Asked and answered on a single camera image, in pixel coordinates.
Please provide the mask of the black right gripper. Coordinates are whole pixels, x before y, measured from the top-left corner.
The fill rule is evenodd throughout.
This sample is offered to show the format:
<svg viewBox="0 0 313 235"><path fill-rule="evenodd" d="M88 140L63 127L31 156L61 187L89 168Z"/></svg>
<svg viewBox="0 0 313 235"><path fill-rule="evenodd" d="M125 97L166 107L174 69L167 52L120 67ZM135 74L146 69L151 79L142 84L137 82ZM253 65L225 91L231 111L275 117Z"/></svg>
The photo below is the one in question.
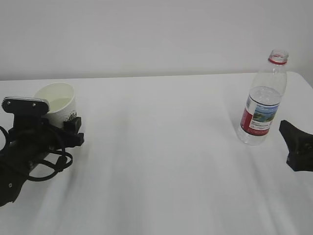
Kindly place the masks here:
<svg viewBox="0 0 313 235"><path fill-rule="evenodd" d="M287 164L293 171L313 170L313 135L306 133L290 122L280 122L279 132L281 133L289 154Z"/></svg>

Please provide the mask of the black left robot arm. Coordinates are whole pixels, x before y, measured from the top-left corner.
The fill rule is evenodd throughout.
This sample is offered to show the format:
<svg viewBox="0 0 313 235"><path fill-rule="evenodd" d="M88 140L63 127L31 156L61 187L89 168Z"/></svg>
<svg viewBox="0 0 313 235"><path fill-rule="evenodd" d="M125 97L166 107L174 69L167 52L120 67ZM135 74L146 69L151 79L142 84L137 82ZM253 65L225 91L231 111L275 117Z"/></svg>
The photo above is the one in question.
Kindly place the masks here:
<svg viewBox="0 0 313 235"><path fill-rule="evenodd" d="M0 151L0 204L13 203L26 181L43 182L70 167L73 156L67 148L81 146L80 117L58 128L43 118L39 127L16 131L1 128L5 137Z"/></svg>

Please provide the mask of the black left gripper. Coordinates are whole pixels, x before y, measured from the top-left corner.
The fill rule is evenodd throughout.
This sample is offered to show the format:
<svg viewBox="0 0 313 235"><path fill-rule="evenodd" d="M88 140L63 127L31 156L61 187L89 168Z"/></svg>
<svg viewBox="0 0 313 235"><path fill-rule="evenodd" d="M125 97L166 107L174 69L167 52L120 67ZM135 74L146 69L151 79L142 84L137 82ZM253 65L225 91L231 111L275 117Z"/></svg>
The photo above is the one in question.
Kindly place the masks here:
<svg viewBox="0 0 313 235"><path fill-rule="evenodd" d="M64 121L63 128L51 125L46 118L35 120L37 123L19 120L18 124L22 126L9 129L4 163L11 169L33 169L38 164L52 169L71 166L73 156L67 148L84 143L84 134L79 132L81 117Z"/></svg>

